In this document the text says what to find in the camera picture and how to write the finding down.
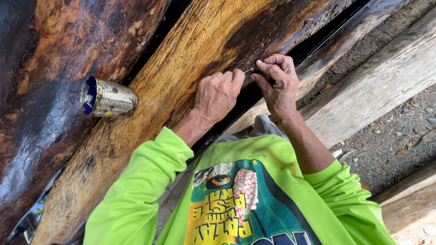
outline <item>lime green sweatshirt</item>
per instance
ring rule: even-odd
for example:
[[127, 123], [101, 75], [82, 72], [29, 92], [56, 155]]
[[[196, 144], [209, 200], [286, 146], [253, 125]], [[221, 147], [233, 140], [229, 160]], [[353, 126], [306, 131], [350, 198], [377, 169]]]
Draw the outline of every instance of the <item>lime green sweatshirt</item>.
[[[157, 199], [193, 156], [167, 128], [139, 146], [89, 217], [84, 244], [152, 244]], [[282, 137], [215, 143], [197, 162], [156, 244], [395, 244], [370, 195], [337, 160], [302, 174]]]

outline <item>pink polka dot pattern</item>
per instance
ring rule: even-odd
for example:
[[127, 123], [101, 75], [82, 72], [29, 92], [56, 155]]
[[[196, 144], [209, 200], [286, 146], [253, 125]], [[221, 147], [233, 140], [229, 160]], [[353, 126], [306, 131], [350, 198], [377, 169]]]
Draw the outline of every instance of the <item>pink polka dot pattern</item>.
[[239, 225], [242, 225], [244, 215], [247, 215], [250, 210], [256, 209], [257, 199], [257, 176], [256, 172], [241, 169], [235, 176], [235, 183], [233, 185], [233, 197], [239, 198], [239, 194], [245, 196], [245, 207], [240, 207], [237, 204], [236, 213], [239, 217]]

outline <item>blue paint residue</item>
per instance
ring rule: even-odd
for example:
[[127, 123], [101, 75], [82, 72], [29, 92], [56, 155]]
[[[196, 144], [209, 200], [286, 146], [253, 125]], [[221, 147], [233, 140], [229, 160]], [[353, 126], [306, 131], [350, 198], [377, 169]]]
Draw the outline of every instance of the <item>blue paint residue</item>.
[[95, 106], [95, 99], [97, 97], [97, 81], [95, 77], [91, 76], [86, 80], [85, 83], [88, 86], [88, 89], [83, 92], [86, 93], [85, 97], [87, 98], [87, 100], [85, 101], [85, 103], [82, 104], [82, 107], [85, 109], [83, 113], [89, 116]]

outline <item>cartoon eye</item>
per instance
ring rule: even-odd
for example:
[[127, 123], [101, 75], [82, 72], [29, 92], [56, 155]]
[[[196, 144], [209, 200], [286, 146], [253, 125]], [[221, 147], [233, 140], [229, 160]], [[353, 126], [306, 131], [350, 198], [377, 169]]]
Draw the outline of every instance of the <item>cartoon eye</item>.
[[232, 179], [227, 174], [220, 174], [206, 181], [206, 188], [209, 190], [223, 187], [230, 183]]

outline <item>grey pants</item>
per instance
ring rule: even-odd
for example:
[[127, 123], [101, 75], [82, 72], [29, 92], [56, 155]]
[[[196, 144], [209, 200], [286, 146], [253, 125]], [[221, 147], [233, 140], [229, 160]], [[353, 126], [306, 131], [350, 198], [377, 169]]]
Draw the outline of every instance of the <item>grey pants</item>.
[[[279, 128], [277, 128], [277, 126], [269, 120], [267, 115], [260, 114], [257, 115], [256, 119], [254, 120], [254, 129], [248, 135], [243, 136], [242, 139], [267, 134], [275, 134], [286, 139]], [[214, 141], [214, 143], [235, 141], [238, 139], [239, 138], [234, 135], [221, 135], [218, 139], [216, 139], [216, 141]]]

